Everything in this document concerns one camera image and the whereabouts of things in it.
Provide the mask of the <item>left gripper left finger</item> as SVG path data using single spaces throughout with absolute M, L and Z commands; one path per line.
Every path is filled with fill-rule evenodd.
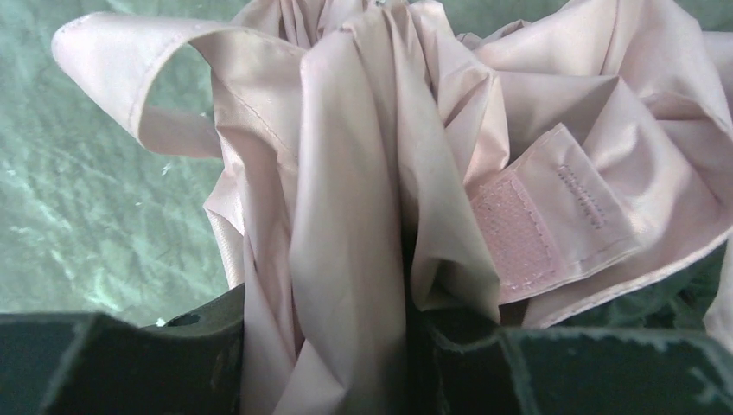
M 163 326 L 101 312 L 1 317 L 4 414 L 236 414 L 245 289 Z

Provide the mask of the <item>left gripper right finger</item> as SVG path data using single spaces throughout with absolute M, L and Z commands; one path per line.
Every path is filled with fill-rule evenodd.
M 466 309 L 407 316 L 412 414 L 729 414 L 732 357 L 662 329 L 501 327 Z

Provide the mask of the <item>pink and black folding umbrella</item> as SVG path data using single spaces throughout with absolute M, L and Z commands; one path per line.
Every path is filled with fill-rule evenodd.
M 97 13 L 54 59 L 145 149 L 217 157 L 246 414 L 405 405 L 406 307 L 545 329 L 732 234 L 732 35 L 673 1 L 571 1 L 489 37 L 435 1 Z

